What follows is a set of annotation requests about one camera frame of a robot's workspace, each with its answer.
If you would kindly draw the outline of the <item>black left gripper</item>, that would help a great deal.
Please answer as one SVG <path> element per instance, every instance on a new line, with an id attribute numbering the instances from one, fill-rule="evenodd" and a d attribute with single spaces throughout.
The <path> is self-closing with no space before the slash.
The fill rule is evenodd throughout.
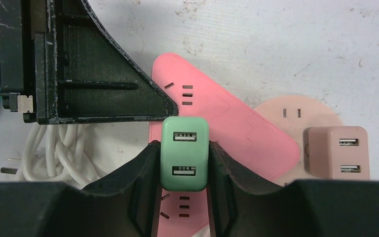
<path id="1" fill-rule="evenodd" d="M 0 100 L 40 124 L 162 121 L 178 113 L 86 0 L 0 0 Z"/>

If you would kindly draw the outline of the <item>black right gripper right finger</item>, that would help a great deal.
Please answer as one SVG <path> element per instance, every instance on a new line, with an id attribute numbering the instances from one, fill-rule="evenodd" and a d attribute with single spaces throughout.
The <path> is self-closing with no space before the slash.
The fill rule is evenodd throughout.
<path id="1" fill-rule="evenodd" d="M 213 237 L 379 237 L 379 182 L 301 179 L 282 187 L 209 145 Z"/>

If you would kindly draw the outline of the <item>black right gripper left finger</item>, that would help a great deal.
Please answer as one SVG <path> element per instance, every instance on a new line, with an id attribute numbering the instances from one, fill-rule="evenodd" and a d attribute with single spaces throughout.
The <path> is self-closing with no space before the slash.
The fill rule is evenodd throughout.
<path id="1" fill-rule="evenodd" d="M 86 185 L 0 182 L 0 237 L 154 237 L 160 143 Z"/>

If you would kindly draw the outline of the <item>green plug adapter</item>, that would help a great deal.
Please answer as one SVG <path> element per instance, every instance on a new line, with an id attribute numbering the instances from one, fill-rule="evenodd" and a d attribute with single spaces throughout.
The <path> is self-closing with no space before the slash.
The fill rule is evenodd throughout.
<path id="1" fill-rule="evenodd" d="M 200 192 L 207 186 L 209 124 L 201 117 L 168 117 L 162 123 L 160 182 L 172 192 Z"/>

